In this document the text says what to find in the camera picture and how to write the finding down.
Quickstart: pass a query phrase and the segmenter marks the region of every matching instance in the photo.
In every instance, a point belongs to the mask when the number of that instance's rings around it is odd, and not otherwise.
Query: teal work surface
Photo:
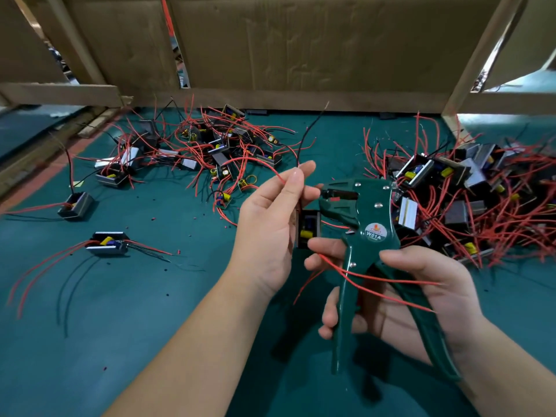
[[[168,122],[177,121],[175,112],[166,111],[165,116]],[[275,113],[252,116],[250,121],[303,132],[314,117]],[[429,145],[436,145],[434,122],[421,121]],[[302,154],[302,160],[317,163],[308,183],[361,175],[366,166],[361,153],[363,127],[370,125],[370,138],[373,143],[378,139],[382,147],[390,147],[391,139],[406,149],[414,144],[415,118],[411,116],[379,120],[371,115],[326,114],[307,138],[308,146],[316,137],[313,147]],[[300,137],[275,135],[285,143],[295,143]],[[505,136],[515,134],[510,129]],[[440,142],[448,138],[447,129],[441,126]],[[113,148],[114,141],[103,135],[82,156],[107,157]],[[291,154],[284,161],[281,169],[294,164]],[[91,162],[75,162],[74,180],[92,170]],[[271,172],[252,164],[247,174],[263,181]],[[187,319],[224,271],[235,235],[235,229],[205,202],[209,194],[205,175],[197,197],[194,189],[186,189],[194,175],[170,167],[148,167],[137,177],[144,183],[121,190],[88,178],[82,189],[97,203],[85,221],[57,220],[55,210],[0,220],[0,294],[4,299],[25,271],[88,239],[94,231],[125,231],[146,245],[181,251],[170,257],[172,263],[134,250],[110,259],[75,252],[37,280],[23,317],[16,320],[24,287],[37,273],[29,275],[13,304],[0,311],[0,415],[101,415]],[[20,206],[65,201],[68,181],[64,170]],[[234,221],[242,196],[234,197],[226,210]],[[324,232],[341,235],[341,230],[326,228]],[[229,416],[476,415],[455,385],[372,336],[354,337],[353,359],[343,374],[332,376],[331,344],[319,338],[317,328],[326,297],[341,277],[329,272],[315,280],[293,306],[309,276],[302,267],[307,255],[306,251],[294,252],[290,278],[262,321]],[[508,263],[475,272],[474,277],[485,315],[555,371],[553,263],[534,259]]]

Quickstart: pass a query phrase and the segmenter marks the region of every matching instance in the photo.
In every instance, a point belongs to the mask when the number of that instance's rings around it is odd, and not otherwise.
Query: yellow capacitor
[[[300,235],[301,237],[303,237],[303,238],[306,238],[306,239],[309,239],[309,238],[313,238],[313,237],[314,237],[312,231],[309,231],[309,230],[301,230],[301,231],[299,232],[299,235]]]
[[[452,174],[453,172],[454,172],[454,168],[448,167],[448,168],[444,168],[440,174],[441,174],[441,176],[443,176],[444,178],[446,178],[446,177],[448,177],[450,174]]]
[[[108,244],[108,241],[112,241],[112,237],[106,237],[104,240],[101,241],[101,246],[105,246]]]
[[[477,248],[475,247],[475,245],[473,243],[471,243],[471,242],[465,243],[463,246],[465,247],[465,249],[467,250],[467,252],[470,255],[476,255],[477,254]]]

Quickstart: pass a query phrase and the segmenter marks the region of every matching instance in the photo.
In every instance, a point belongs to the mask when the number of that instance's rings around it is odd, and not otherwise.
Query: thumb
[[[286,185],[268,208],[274,219],[279,221],[289,221],[291,212],[299,202],[305,187],[305,176],[302,170],[299,168],[292,168],[292,170],[293,172],[288,176]]]
[[[446,284],[452,292],[475,292],[469,271],[458,261],[442,253],[421,246],[408,246],[400,250],[383,250],[380,259],[393,268],[411,273],[415,279]]]

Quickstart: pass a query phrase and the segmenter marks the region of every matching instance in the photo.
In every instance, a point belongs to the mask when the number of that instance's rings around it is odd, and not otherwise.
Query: left hand
[[[315,171],[314,161],[291,168],[263,183],[240,210],[237,234],[228,271],[240,273],[272,297],[288,279],[295,240],[295,209],[320,196],[316,187],[305,185]]]

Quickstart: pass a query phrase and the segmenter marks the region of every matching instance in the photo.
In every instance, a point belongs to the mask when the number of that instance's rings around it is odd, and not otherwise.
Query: hand
[[[342,266],[346,247],[340,239],[312,238],[309,248],[336,259]],[[305,259],[305,267],[313,271],[324,266],[323,260],[313,254]],[[393,268],[411,273],[417,280],[441,282],[442,285],[425,285],[423,290],[444,330],[450,351],[456,364],[461,364],[471,354],[477,334],[484,324],[473,279],[468,270],[455,261],[434,250],[409,246],[401,250],[383,250],[380,259]],[[383,282],[369,281],[365,286],[378,292],[387,291],[399,298],[393,288]],[[332,338],[332,328],[338,322],[336,305],[340,287],[335,287],[323,312],[323,326],[319,334]],[[391,344],[402,353],[430,364],[413,316],[407,306],[386,301],[366,292],[360,292],[361,310],[354,317],[352,332],[369,331]]]
[[[262,184],[243,203],[228,269],[253,279],[273,296],[286,282],[291,270],[295,240],[295,209],[301,199],[305,206],[320,196],[316,187],[305,186],[315,171],[314,161],[289,169]]]

